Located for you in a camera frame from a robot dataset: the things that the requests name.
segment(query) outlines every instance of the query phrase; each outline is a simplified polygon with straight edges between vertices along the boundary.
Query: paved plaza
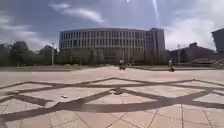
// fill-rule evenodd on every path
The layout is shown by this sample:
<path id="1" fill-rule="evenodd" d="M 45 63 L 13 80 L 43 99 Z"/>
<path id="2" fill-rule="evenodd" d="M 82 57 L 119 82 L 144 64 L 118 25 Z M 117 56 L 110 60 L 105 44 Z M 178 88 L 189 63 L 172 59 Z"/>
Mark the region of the paved plaza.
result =
<path id="1" fill-rule="evenodd" d="M 224 70 L 0 72 L 2 128 L 224 128 Z"/>

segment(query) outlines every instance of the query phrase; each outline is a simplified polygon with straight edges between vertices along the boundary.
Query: building facade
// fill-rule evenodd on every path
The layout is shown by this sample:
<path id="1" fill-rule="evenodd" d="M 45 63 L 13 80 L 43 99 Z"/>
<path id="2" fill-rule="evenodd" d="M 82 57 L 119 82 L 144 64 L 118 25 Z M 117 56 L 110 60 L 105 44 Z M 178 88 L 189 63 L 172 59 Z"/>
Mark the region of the building facade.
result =
<path id="1" fill-rule="evenodd" d="M 214 38 L 216 51 L 224 52 L 224 28 L 212 32 L 212 36 Z"/>
<path id="2" fill-rule="evenodd" d="M 161 58 L 165 52 L 164 31 L 98 28 L 62 31 L 60 51 L 73 57 L 93 59 L 99 63 L 146 62 Z"/>
<path id="3" fill-rule="evenodd" d="M 191 43 L 189 47 L 171 51 L 170 55 L 174 63 L 178 63 L 179 59 L 181 63 L 185 63 L 200 58 L 208 58 L 214 56 L 215 52 L 211 49 L 200 47 L 197 45 L 197 43 Z"/>

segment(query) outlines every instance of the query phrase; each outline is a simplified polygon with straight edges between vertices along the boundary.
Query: pole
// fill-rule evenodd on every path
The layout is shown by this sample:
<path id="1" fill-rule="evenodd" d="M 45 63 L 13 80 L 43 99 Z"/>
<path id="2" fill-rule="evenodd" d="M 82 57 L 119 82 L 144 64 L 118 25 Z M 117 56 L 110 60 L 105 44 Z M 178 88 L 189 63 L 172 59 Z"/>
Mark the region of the pole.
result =
<path id="1" fill-rule="evenodd" d="M 54 66 L 54 43 L 52 43 L 52 56 L 51 56 L 52 66 Z"/>
<path id="2" fill-rule="evenodd" d="M 180 45 L 177 45 L 178 47 L 178 64 L 180 64 Z"/>

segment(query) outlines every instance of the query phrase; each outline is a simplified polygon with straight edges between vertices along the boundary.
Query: blue sky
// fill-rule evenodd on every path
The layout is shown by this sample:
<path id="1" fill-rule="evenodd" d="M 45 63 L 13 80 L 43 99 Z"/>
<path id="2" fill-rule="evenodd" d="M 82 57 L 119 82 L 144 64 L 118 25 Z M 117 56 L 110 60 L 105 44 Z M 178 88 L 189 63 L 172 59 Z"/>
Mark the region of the blue sky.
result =
<path id="1" fill-rule="evenodd" d="M 38 50 L 67 29 L 160 27 L 169 50 L 195 41 L 214 49 L 210 32 L 224 27 L 223 12 L 223 0 L 0 0 L 0 42 Z"/>

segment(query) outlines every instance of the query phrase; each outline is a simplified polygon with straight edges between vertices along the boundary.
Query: plaza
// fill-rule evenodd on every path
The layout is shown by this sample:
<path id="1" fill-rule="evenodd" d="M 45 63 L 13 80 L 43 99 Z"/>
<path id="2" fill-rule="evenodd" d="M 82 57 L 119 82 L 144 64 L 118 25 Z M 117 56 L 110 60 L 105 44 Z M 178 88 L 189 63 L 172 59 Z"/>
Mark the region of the plaza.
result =
<path id="1" fill-rule="evenodd" d="M 7 128 L 224 128 L 223 70 L 0 72 Z"/>

